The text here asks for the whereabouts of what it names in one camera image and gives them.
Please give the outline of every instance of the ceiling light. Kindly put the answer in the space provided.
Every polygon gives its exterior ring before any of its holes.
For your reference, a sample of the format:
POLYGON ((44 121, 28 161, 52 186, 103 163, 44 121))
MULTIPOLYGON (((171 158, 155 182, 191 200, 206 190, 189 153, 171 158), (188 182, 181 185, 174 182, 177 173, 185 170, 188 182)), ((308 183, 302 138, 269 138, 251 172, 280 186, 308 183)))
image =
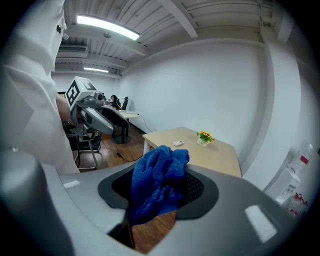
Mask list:
POLYGON ((123 26, 120 26, 115 23, 105 21, 102 19, 98 19, 98 18, 92 18, 92 17, 78 15, 76 18, 76 21, 78 24, 90 25, 90 26, 102 28, 105 30, 117 32, 117 33, 124 35, 128 38, 131 38, 133 40, 136 40, 140 36, 138 33, 133 32, 123 26))
POLYGON ((105 73, 109 73, 108 70, 103 70, 103 69, 97 69, 97 68, 91 68, 91 67, 84 67, 84 70, 91 70, 91 71, 99 71, 99 72, 105 72, 105 73))

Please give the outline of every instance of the ceiling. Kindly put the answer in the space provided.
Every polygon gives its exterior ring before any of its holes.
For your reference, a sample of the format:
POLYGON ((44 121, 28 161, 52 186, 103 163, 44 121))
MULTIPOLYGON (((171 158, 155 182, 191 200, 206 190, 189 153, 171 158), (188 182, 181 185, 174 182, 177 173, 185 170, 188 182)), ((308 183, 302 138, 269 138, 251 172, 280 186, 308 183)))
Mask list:
MULTIPOLYGON (((265 26, 275 22, 272 0, 262 0, 261 16, 265 26)), ((194 40, 260 40, 256 0, 65 0, 64 17, 69 38, 61 42, 55 65, 58 72, 87 65, 118 76, 151 54, 194 40), (115 22, 140 37, 133 41, 112 31, 77 24, 77 15, 115 22), (86 46, 81 49, 85 53, 70 51, 70 45, 86 46)))

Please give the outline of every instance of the wooden table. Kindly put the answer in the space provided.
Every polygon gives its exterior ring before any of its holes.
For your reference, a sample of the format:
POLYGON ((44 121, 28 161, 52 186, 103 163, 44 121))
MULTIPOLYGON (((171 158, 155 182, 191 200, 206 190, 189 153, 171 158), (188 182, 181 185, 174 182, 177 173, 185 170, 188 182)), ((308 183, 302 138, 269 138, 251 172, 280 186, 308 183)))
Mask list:
POLYGON ((185 149, 189 151, 189 164, 241 177, 235 148, 218 139, 209 143, 207 147, 200 146, 196 143, 198 139, 196 131, 185 127, 148 133, 142 137, 144 138, 143 154, 149 151, 150 146, 157 148, 166 145, 172 150, 185 149), (173 145, 176 141, 184 141, 184 144, 176 147, 173 145))

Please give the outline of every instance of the wooden floor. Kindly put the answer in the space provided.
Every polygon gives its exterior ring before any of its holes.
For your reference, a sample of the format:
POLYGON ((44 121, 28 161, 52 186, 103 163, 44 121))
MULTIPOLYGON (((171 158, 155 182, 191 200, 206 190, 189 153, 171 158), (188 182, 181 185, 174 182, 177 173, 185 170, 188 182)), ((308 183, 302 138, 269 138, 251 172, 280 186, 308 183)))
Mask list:
MULTIPOLYGON (((102 135, 100 153, 96 153, 95 157, 98 162, 98 169, 114 167, 128 163, 122 157, 117 156, 119 152, 128 161, 135 160, 143 155, 144 139, 142 134, 133 126, 129 126, 129 136, 131 141, 127 144, 115 144, 111 141, 110 135, 102 135)), ((93 157, 89 153, 81 154, 80 167, 92 167, 95 165, 93 157)), ((155 217, 153 220, 132 227, 135 249, 143 254, 149 252, 155 247, 173 228, 176 222, 176 213, 170 212, 155 217)))

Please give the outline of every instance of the blue cloth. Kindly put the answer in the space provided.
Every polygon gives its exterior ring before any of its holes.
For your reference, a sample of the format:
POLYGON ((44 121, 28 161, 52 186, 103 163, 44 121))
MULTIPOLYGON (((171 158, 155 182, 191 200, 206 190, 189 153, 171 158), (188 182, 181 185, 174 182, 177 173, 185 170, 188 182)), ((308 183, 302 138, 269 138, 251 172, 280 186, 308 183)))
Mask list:
POLYGON ((146 153, 136 164, 131 180, 131 225, 178 209, 183 199, 182 180, 189 162, 186 149, 172 151, 165 145, 146 153))

